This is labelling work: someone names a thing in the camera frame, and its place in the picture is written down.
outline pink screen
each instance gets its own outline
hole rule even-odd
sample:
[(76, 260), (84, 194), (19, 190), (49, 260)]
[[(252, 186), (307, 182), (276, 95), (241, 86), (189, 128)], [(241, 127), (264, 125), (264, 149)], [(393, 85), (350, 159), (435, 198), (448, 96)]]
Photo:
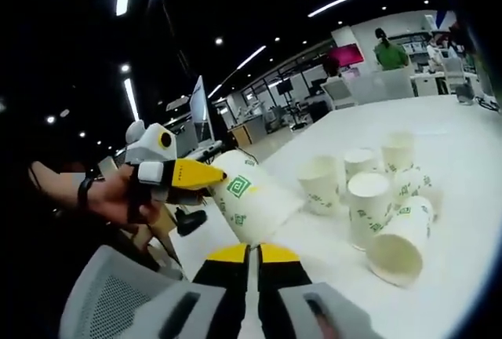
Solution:
[(355, 43), (337, 47), (329, 52), (329, 56), (337, 58), (340, 61), (340, 67), (364, 61), (364, 58)]

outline stacked paper cup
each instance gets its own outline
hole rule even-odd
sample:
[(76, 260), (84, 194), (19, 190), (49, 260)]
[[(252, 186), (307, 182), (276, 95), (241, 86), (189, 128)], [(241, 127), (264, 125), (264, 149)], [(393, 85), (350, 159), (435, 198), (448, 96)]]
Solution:
[(339, 209), (336, 159), (316, 156), (300, 167), (298, 181), (307, 194), (308, 209), (322, 216), (332, 216)]
[(378, 169), (378, 161), (375, 152), (369, 148), (356, 148), (345, 152), (345, 181), (361, 172), (373, 172)]
[(391, 218), (391, 184), (379, 173), (359, 173), (347, 186), (351, 242), (366, 250), (373, 237)]
[(387, 173), (396, 173), (413, 166), (415, 155), (413, 134), (407, 131), (389, 134), (382, 146), (382, 156)]
[(424, 265), (422, 253), (431, 233), (432, 204), (422, 196), (408, 198), (389, 224), (369, 244), (369, 267), (396, 286), (413, 283)]
[(242, 242), (264, 241), (304, 204), (243, 152), (223, 153), (212, 165), (227, 174), (211, 187), (214, 201)]

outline floor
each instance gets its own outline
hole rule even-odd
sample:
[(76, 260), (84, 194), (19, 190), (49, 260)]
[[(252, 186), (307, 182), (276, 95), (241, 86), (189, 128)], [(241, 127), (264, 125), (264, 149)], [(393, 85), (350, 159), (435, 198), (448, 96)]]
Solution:
[(289, 127), (284, 127), (268, 134), (259, 142), (244, 147), (243, 150), (253, 155), (258, 162), (262, 162), (293, 138), (294, 134)]

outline green shirt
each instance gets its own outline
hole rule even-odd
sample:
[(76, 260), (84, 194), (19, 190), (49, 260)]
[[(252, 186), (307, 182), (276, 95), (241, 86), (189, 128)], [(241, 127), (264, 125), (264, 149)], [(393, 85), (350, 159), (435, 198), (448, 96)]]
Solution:
[(402, 46), (389, 43), (388, 47), (381, 42), (375, 47), (375, 55), (384, 71), (395, 70), (408, 65), (408, 55)]

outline toppled paper cup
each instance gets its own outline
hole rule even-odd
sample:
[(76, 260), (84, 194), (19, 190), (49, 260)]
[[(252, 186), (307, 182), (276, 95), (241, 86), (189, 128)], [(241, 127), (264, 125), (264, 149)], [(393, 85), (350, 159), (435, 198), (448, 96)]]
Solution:
[(212, 165), (227, 178), (211, 194), (241, 242), (255, 246), (268, 239), (304, 205), (243, 152), (225, 152)]
[(366, 255), (371, 271), (396, 286), (409, 286), (424, 267), (423, 251), (434, 211), (424, 197), (408, 198), (371, 241)]

